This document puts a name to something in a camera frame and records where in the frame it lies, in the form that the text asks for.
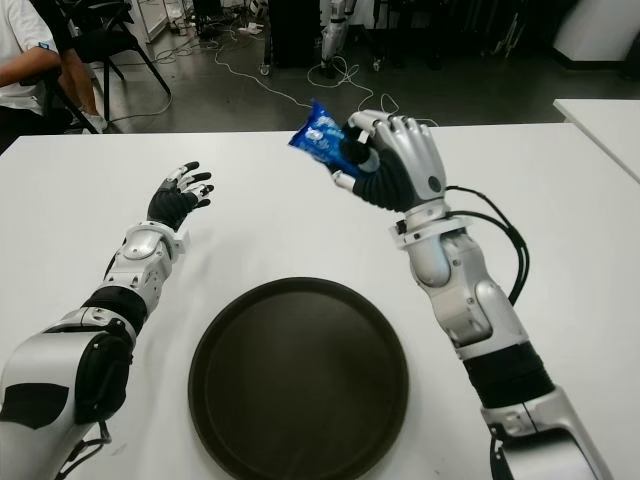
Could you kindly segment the right black-silver robot hand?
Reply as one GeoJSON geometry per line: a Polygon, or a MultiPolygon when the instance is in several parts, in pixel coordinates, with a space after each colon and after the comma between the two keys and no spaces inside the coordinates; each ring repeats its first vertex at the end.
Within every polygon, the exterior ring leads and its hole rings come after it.
{"type": "Polygon", "coordinates": [[[357,177],[335,167],[334,183],[362,200],[404,213],[444,198],[446,173],[429,128],[376,110],[352,114],[341,150],[357,177]]]}

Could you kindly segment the left black-white robot hand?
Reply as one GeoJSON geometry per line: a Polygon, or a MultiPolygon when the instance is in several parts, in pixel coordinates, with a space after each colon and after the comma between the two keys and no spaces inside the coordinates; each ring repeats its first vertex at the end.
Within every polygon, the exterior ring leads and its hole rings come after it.
{"type": "Polygon", "coordinates": [[[177,232],[191,212],[211,204],[212,173],[198,173],[199,167],[199,162],[189,162],[167,175],[149,202],[148,221],[159,222],[177,232]]]}

